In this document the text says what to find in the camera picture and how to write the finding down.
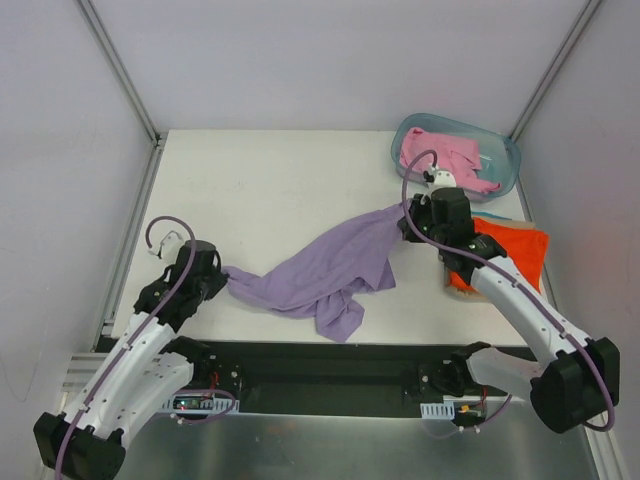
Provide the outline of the purple t shirt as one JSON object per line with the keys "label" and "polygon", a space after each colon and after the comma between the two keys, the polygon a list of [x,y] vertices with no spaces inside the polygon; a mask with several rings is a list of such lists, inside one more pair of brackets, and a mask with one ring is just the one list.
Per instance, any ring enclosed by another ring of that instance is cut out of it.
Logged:
{"label": "purple t shirt", "polygon": [[251,307],[312,318],[319,335],[344,343],[365,315],[354,297],[396,287],[389,255],[403,217],[395,204],[346,220],[262,276],[227,266],[227,289]]}

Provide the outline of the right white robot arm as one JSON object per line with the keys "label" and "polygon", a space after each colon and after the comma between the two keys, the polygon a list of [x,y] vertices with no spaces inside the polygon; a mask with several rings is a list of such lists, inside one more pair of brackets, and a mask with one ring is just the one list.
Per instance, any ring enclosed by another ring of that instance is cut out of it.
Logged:
{"label": "right white robot arm", "polygon": [[528,400],[550,430],[578,425],[608,432],[619,402],[620,351],[573,325],[524,278],[504,248],[477,233],[460,188],[401,201],[410,232],[435,247],[443,263],[481,293],[518,332],[534,355],[527,361],[480,343],[450,369],[452,387],[473,394],[483,385]]}

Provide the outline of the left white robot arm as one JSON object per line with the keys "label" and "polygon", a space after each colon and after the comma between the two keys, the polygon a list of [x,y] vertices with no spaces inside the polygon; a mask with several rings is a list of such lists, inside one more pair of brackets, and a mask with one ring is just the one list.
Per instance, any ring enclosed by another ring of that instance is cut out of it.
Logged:
{"label": "left white robot arm", "polygon": [[145,424],[182,389],[212,398],[213,354],[180,335],[198,307],[225,286],[216,247],[187,242],[142,289],[120,339],[64,410],[34,425],[42,463],[69,479],[112,479]]}

